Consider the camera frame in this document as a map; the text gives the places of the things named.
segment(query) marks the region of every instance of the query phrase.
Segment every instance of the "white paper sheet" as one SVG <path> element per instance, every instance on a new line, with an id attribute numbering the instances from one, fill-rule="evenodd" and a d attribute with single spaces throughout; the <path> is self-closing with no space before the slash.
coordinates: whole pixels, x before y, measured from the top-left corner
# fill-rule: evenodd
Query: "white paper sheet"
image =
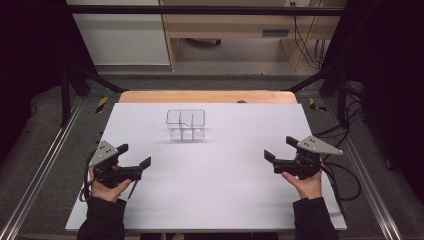
<path id="1" fill-rule="evenodd" d="M 168 110 L 205 110 L 205 140 L 171 141 Z M 273 173 L 264 149 L 291 160 L 286 136 L 311 134 L 300 104 L 125 104 L 114 106 L 102 140 L 128 143 L 121 166 L 151 156 L 128 200 L 124 224 L 140 232 L 278 231 L 294 229 L 293 186 Z M 126 200 L 132 185 L 121 198 Z M 336 229 L 346 223 L 328 178 L 323 194 Z M 67 230 L 78 230 L 86 203 L 76 200 Z"/>

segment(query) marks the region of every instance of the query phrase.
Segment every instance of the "black sleeve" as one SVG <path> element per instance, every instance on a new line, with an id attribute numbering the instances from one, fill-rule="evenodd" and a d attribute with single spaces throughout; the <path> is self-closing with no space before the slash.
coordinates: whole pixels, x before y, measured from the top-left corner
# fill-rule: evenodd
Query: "black sleeve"
<path id="1" fill-rule="evenodd" d="M 293 203 L 296 240 L 338 240 L 324 198 L 307 198 Z"/>
<path id="2" fill-rule="evenodd" d="M 124 240 L 124 212 L 126 202 L 116 203 L 91 198 L 88 202 L 87 219 L 78 231 L 78 240 Z"/>

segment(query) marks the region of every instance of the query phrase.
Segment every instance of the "hand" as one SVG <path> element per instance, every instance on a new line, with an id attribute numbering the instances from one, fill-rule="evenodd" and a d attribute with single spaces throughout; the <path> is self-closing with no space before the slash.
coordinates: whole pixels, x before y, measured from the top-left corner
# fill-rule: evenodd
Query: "hand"
<path id="1" fill-rule="evenodd" d="M 93 168 L 89 169 L 90 171 L 90 177 L 93 178 Z M 123 182 L 121 182 L 117 187 L 115 188 L 108 188 L 105 185 L 101 184 L 98 181 L 94 181 L 91 184 L 91 196 L 97 197 L 100 199 L 103 199 L 105 201 L 114 202 L 118 201 L 119 196 L 121 196 L 121 193 L 127 189 L 127 187 L 131 184 L 131 180 L 127 179 Z"/>
<path id="2" fill-rule="evenodd" d="M 312 177 L 308 177 L 304 180 L 299 180 L 288 172 L 283 172 L 281 175 L 287 180 L 287 182 L 296 188 L 301 199 L 308 198 L 311 200 L 322 197 L 321 172 L 322 171 L 320 170 Z"/>

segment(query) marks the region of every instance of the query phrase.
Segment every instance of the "metal bracket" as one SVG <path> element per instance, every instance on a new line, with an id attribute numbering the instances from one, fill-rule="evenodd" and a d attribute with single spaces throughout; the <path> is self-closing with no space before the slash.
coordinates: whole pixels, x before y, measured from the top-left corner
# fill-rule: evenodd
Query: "metal bracket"
<path id="1" fill-rule="evenodd" d="M 96 152 L 94 153 L 93 157 L 90 161 L 90 167 L 94 167 L 97 164 L 119 154 L 118 149 L 116 149 L 114 146 L 112 146 L 107 141 L 101 141 L 99 146 L 96 149 Z"/>
<path id="2" fill-rule="evenodd" d="M 297 146 L 299 148 L 305 149 L 309 152 L 313 153 L 326 153 L 326 154 L 334 154 L 334 155 L 342 155 L 343 151 L 337 149 L 330 144 L 319 140 L 316 137 L 309 136 L 302 141 L 300 141 Z"/>

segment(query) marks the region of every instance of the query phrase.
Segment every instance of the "white wall panel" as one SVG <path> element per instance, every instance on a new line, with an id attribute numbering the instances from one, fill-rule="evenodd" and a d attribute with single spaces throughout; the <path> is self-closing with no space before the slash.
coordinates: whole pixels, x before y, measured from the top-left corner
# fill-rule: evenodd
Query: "white wall panel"
<path id="1" fill-rule="evenodd" d="M 159 5 L 157 0 L 67 0 L 69 5 Z M 74 14 L 95 65 L 169 65 L 160 15 Z"/>

